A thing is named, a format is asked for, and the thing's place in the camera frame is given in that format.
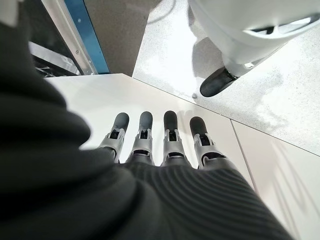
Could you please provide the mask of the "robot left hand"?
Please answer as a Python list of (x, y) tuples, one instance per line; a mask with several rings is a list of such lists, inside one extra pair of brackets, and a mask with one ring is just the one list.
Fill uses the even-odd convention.
[(25, 22), (0, 26), (3, 240), (289, 240), (231, 162), (116, 164), (34, 69)]

